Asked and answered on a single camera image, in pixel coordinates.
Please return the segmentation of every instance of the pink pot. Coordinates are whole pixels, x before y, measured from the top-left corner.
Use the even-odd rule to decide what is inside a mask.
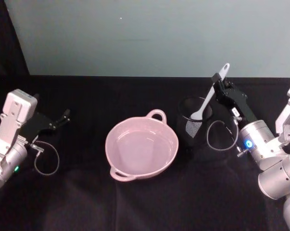
[[[152,118],[158,114],[162,121]],[[132,117],[117,124],[107,135],[105,151],[111,176],[118,181],[158,175],[174,160],[178,137],[159,109],[144,117]]]

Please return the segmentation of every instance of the black fabric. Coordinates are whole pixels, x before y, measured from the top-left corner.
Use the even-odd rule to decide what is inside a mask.
[[[287,103],[290,79],[235,78],[250,108],[275,131]],[[37,111],[57,119],[71,109],[71,123],[51,137],[59,172],[36,173],[34,153],[0,189],[0,230],[5,231],[286,231],[284,200],[259,190],[259,170],[236,149],[216,152],[204,145],[189,154],[180,146],[175,161],[160,175],[128,183],[110,177],[104,142],[118,122],[159,108],[175,129],[177,104],[204,97],[210,78],[30,77],[0,78],[0,113],[6,94],[20,88],[40,94]],[[228,112],[212,101],[215,119]],[[228,146],[221,130],[214,146]]]
[[[0,75],[29,75],[4,0],[0,0]]]

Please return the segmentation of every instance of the mesh utensil holder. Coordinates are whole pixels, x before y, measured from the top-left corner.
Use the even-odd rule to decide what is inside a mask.
[[[202,120],[190,118],[200,109],[203,101],[202,97],[187,97],[178,104],[176,133],[185,148],[195,148],[206,142],[206,132],[213,116],[211,105],[204,109]]]

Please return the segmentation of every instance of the cable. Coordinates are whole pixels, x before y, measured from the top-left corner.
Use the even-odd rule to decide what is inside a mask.
[[[210,129],[211,129],[211,127],[213,126],[213,124],[215,124],[215,123],[217,123],[217,122],[221,122],[222,124],[225,124],[222,120],[216,120],[216,121],[214,121],[212,124],[210,124],[210,126],[208,127],[208,130],[207,130],[207,144],[209,145],[210,148],[212,148],[212,149],[214,149],[214,150],[216,150],[216,151],[219,151],[219,152],[227,151],[227,150],[233,148],[233,147],[236,145],[237,141],[238,141],[238,137],[239,137],[239,127],[238,127],[238,122],[234,119],[234,123],[235,123],[236,128],[237,128],[237,134],[236,134],[236,138],[235,138],[233,144],[232,144],[230,147],[228,147],[228,148],[224,148],[224,149],[214,148],[214,147],[209,143],[209,132],[210,132]]]
[[[59,161],[60,161],[59,154],[58,154],[56,148],[54,148],[53,145],[51,145],[51,144],[49,144],[49,143],[47,143],[47,142],[44,142],[44,141],[36,141],[36,142],[49,145],[49,146],[50,146],[50,147],[55,151],[58,162],[57,162],[57,167],[56,167],[56,169],[55,169],[53,172],[51,172],[51,173],[44,173],[44,172],[41,172],[41,171],[37,168],[37,159],[38,159],[38,157],[39,157],[40,154],[41,154],[41,152],[38,152],[38,154],[36,155],[35,161],[34,161],[34,167],[35,167],[35,170],[36,170],[39,174],[41,174],[42,176],[51,176],[51,175],[55,174],[55,173],[57,172],[58,168],[59,168]]]

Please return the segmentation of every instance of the gray wall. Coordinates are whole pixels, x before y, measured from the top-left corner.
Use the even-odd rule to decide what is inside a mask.
[[[33,75],[290,77],[290,0],[6,0]]]

